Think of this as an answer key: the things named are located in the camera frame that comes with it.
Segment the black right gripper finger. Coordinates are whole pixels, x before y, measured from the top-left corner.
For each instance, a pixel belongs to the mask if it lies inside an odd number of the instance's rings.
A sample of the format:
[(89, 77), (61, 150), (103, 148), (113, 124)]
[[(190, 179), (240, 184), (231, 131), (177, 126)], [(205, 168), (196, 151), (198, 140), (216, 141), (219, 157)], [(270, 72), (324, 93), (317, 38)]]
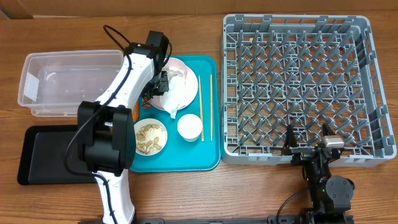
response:
[(291, 148), (297, 148), (298, 144), (294, 135), (294, 131), (292, 125), (289, 124), (287, 126), (286, 134), (285, 134), (285, 141), (282, 148), (282, 155), (283, 156), (291, 156), (293, 153)]
[(322, 134), (323, 134), (323, 137), (325, 137), (325, 136), (334, 136), (335, 135), (333, 130), (326, 123), (322, 124)]

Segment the pink bowl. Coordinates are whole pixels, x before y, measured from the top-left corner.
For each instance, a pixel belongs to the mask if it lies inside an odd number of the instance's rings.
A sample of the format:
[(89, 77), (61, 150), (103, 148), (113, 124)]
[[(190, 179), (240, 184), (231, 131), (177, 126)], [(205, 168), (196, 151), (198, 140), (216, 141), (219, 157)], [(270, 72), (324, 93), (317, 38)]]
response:
[(166, 72), (173, 71), (184, 78), (187, 76), (187, 66), (180, 59), (175, 57), (170, 57), (162, 70)]

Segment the orange carrot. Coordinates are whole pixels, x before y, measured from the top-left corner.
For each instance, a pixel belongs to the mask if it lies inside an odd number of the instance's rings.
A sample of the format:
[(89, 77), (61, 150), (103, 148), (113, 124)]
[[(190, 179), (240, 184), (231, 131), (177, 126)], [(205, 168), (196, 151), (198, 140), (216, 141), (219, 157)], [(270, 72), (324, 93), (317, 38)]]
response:
[(139, 119), (139, 100), (136, 101), (132, 109), (132, 118), (134, 122), (136, 122)]

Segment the white cup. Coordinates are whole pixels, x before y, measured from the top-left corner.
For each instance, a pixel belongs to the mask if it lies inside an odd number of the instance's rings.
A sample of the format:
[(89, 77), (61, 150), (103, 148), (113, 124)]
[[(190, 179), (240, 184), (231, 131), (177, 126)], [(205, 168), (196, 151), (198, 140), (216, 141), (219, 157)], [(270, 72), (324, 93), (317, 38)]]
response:
[(177, 131), (184, 140), (193, 142), (201, 135), (203, 124), (197, 115), (185, 114), (178, 120)]

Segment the white bowl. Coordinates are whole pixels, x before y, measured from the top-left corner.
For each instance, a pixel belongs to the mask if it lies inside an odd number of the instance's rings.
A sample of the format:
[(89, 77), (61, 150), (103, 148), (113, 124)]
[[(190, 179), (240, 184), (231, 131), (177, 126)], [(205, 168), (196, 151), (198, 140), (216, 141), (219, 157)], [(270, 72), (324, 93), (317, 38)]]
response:
[(134, 124), (136, 152), (142, 156), (158, 154), (167, 143), (166, 127), (153, 118), (142, 119)]

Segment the red snack wrapper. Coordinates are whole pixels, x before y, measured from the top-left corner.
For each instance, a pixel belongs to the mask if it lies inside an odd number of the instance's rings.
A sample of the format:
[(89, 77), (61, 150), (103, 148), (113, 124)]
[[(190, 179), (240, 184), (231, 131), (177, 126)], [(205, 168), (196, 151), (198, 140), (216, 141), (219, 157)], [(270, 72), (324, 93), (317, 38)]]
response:
[(151, 98), (143, 97), (142, 103), (141, 103), (141, 108), (145, 109), (145, 110), (150, 109), (151, 108)]

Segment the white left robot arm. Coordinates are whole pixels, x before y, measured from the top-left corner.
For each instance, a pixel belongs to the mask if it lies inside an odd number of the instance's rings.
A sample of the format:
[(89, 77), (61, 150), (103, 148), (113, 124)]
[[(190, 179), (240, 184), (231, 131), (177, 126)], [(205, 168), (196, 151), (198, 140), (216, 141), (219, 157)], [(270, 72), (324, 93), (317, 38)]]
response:
[(108, 89), (94, 102), (79, 105), (78, 131), (72, 139), (98, 184), (104, 208), (101, 223), (134, 223), (128, 181), (136, 155), (132, 111), (138, 101), (150, 105), (154, 96), (169, 89), (163, 67), (172, 45), (163, 33), (152, 30), (145, 43), (131, 42), (122, 50), (123, 65)]

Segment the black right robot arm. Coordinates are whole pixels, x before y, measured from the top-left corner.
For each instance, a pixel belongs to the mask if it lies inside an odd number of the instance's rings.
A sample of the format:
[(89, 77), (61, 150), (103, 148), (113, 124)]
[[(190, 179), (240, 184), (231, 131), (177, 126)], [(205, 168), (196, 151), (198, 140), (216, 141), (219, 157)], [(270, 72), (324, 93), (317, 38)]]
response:
[[(329, 168), (331, 161), (340, 158), (345, 143), (327, 124), (322, 125), (322, 133), (323, 137), (313, 149), (301, 149), (293, 127), (287, 126), (282, 153), (292, 157), (292, 166), (302, 168), (307, 187), (290, 196), (279, 207), (275, 216), (277, 223), (354, 223), (354, 218), (347, 216), (346, 212), (351, 209), (355, 185), (350, 179), (333, 176)], [(287, 203), (306, 191), (310, 193), (310, 208), (302, 209), (296, 216), (280, 215)]]

